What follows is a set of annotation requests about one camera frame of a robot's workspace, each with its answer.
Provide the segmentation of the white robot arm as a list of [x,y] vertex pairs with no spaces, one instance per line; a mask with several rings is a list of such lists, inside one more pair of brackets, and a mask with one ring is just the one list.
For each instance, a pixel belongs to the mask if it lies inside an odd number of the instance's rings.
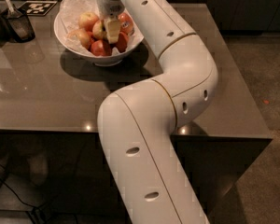
[[204,112],[217,86],[212,55],[166,0],[97,0],[124,7],[161,74],[108,95],[98,112],[101,145],[133,224],[209,224],[170,135]]

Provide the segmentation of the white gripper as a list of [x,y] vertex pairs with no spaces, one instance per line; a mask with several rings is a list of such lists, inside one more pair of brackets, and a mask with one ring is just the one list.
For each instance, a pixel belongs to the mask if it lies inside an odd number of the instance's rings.
[[117,16],[124,11],[120,0],[96,0],[100,16],[104,18],[105,38],[110,44],[119,40],[120,21]]

